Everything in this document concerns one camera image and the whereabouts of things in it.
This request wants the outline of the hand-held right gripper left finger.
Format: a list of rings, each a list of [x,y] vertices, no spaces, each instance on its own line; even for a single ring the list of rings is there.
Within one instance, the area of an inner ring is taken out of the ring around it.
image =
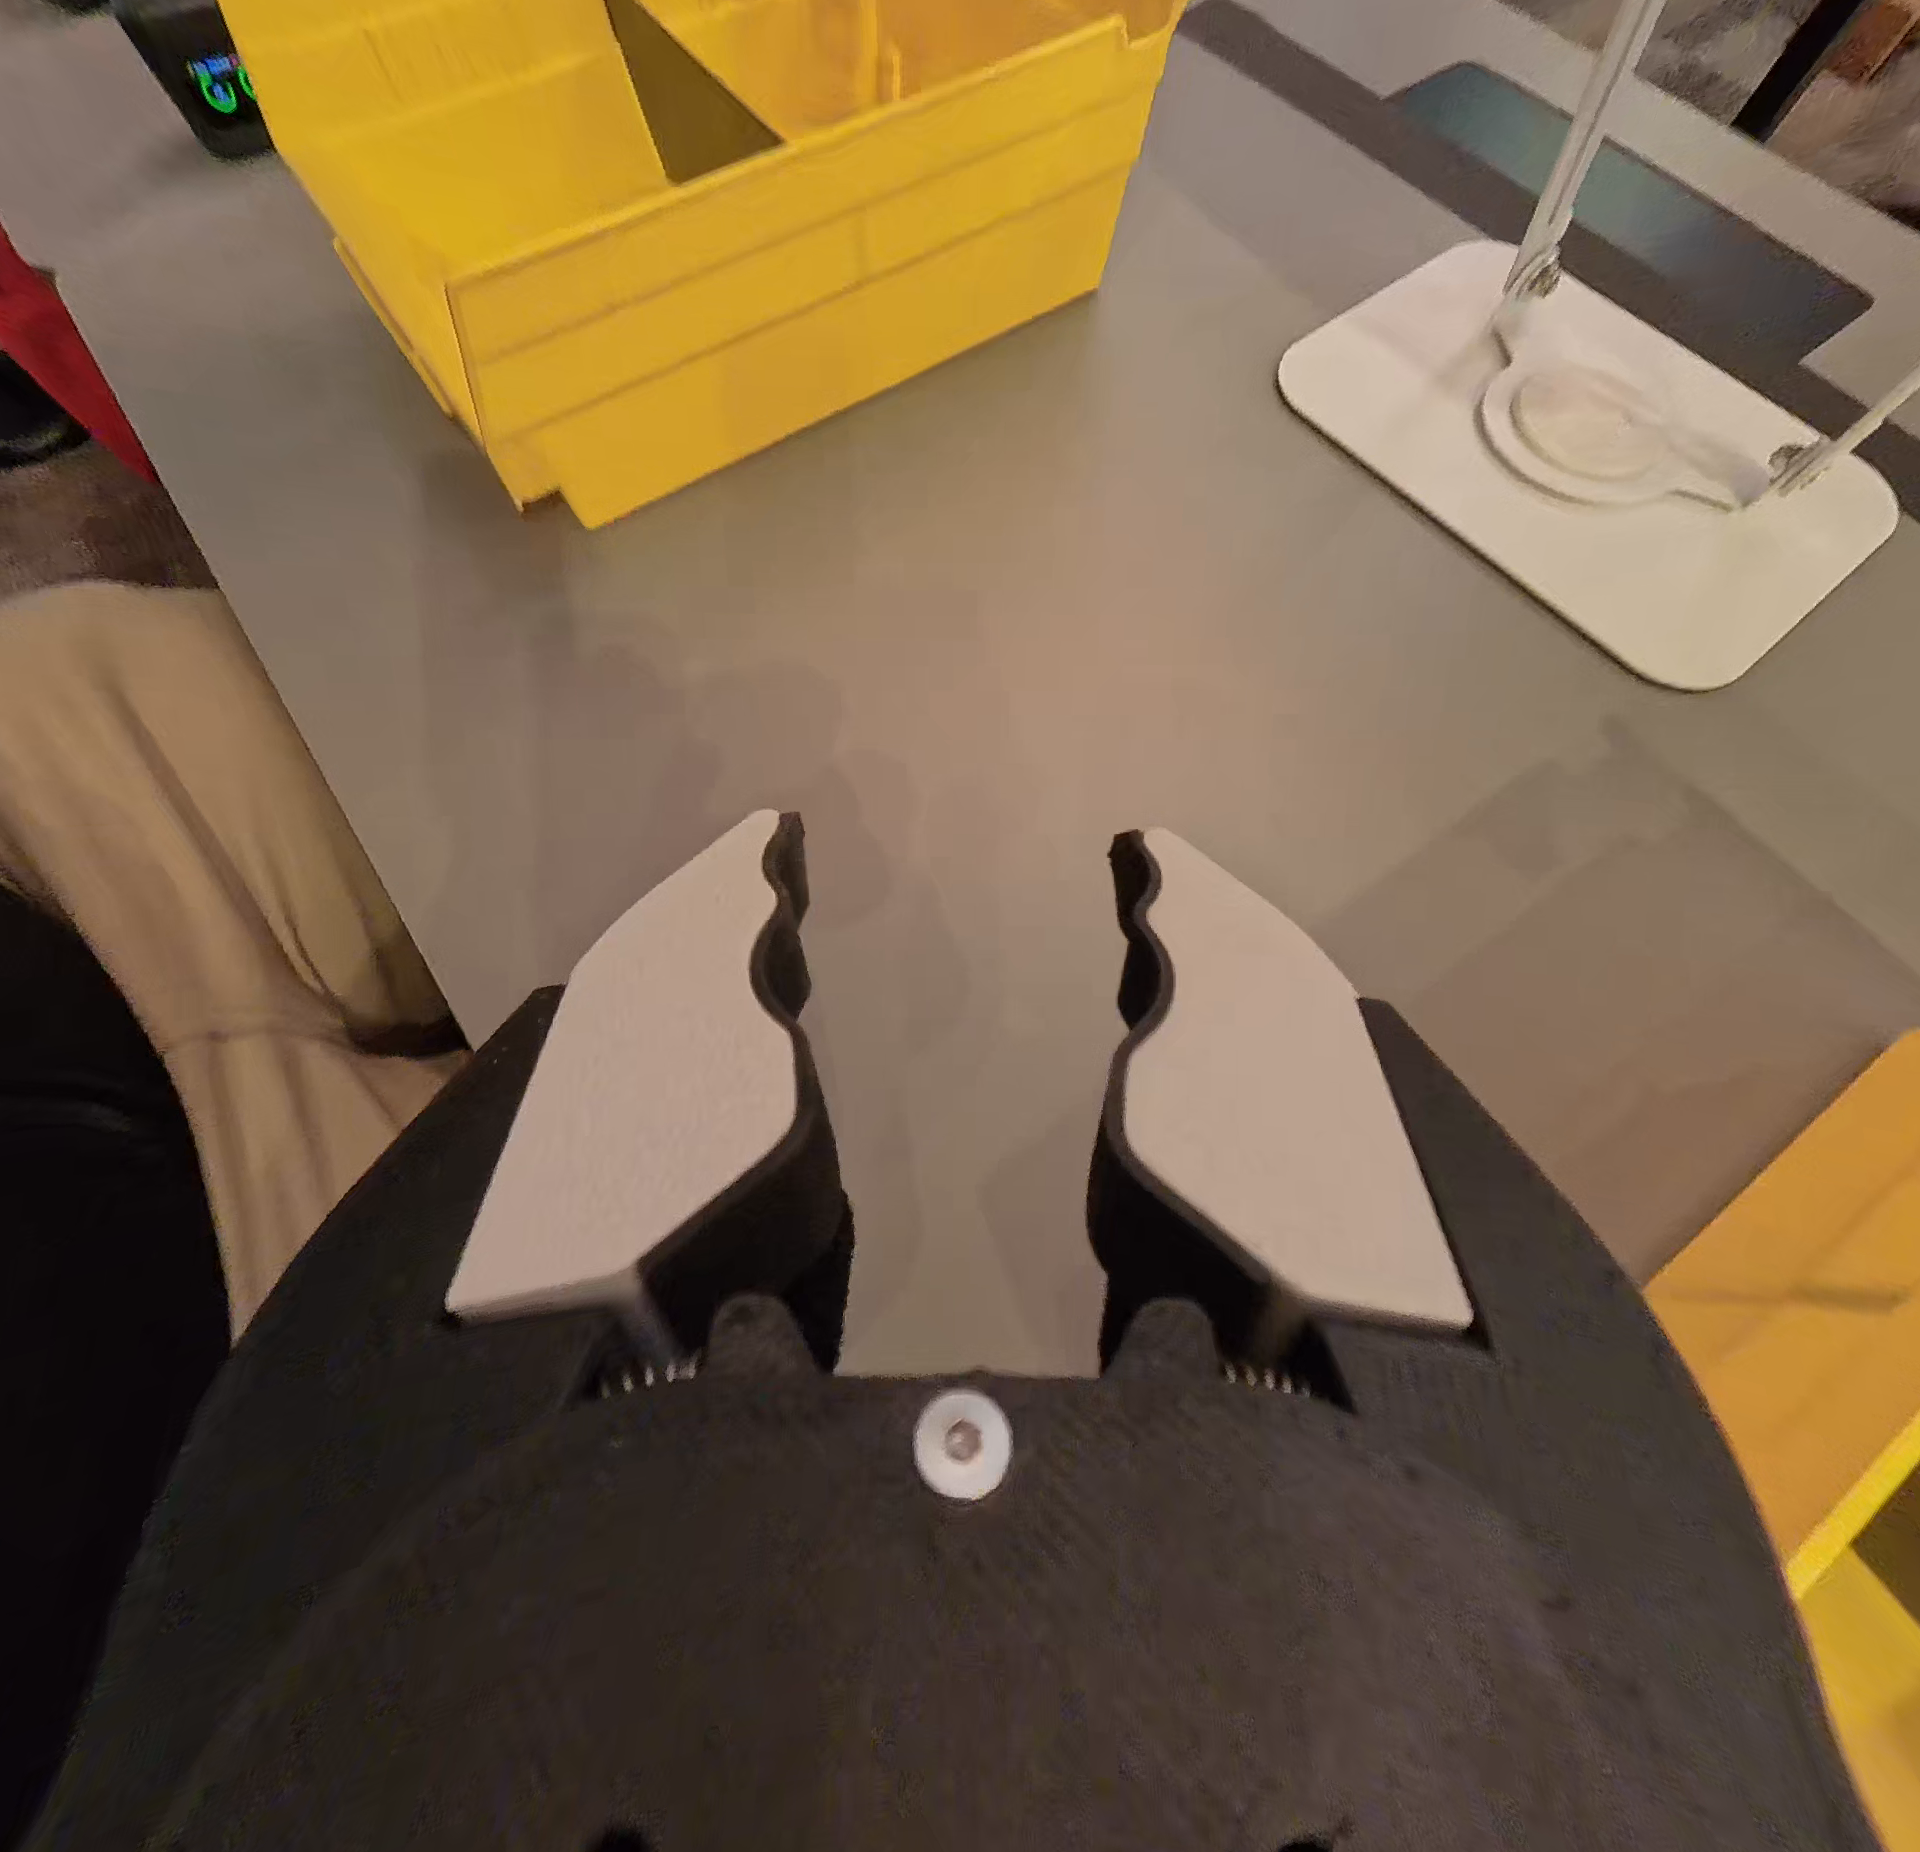
[[[569,973],[446,1311],[597,1311],[690,1358],[743,1293],[841,1354],[853,1208],[803,1026],[805,826],[760,808],[658,880]]]

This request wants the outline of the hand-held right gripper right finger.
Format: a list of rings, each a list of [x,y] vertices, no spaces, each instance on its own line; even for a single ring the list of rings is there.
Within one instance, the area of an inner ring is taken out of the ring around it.
[[[1111,878],[1121,1041],[1092,1148],[1103,1364],[1172,1299],[1229,1364],[1283,1364],[1329,1320],[1468,1336],[1466,1275],[1352,979],[1172,831],[1117,833]]]

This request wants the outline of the yellow plastic bin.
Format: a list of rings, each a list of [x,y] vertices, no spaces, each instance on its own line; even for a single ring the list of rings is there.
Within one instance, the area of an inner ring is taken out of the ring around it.
[[[215,0],[335,256],[588,526],[1098,288],[1190,0]]]
[[[1917,1034],[1647,1284],[1747,1481],[1841,1751],[1917,1845]]]

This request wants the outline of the person's black top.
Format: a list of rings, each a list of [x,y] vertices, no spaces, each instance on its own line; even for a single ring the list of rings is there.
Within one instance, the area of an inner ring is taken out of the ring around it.
[[[3,1842],[33,1822],[226,1283],[157,1047],[64,922],[3,895]]]

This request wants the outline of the person's leg in beige pants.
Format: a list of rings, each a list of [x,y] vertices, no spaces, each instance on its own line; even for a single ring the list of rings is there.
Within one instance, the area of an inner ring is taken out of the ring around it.
[[[3,831],[172,1079],[242,1336],[458,1066],[452,1008],[220,592],[5,604]]]

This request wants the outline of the white desk stand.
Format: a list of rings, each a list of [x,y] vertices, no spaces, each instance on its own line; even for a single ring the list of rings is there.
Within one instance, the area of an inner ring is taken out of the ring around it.
[[[1731,685],[1897,529],[1864,441],[1816,431],[1564,267],[1577,198],[1666,0],[1619,0],[1516,245],[1434,256],[1292,344],[1280,398],[1644,681]]]

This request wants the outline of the red plastic item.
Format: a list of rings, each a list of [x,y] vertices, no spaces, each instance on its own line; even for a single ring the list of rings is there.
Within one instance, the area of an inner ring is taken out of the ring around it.
[[[48,268],[3,233],[3,351],[62,412],[132,473],[161,484],[126,410],[72,321]]]

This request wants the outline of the black device with green display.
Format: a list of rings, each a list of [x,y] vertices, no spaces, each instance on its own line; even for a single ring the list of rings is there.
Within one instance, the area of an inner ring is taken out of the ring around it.
[[[223,161],[273,154],[219,0],[106,0],[106,6],[208,154]]]

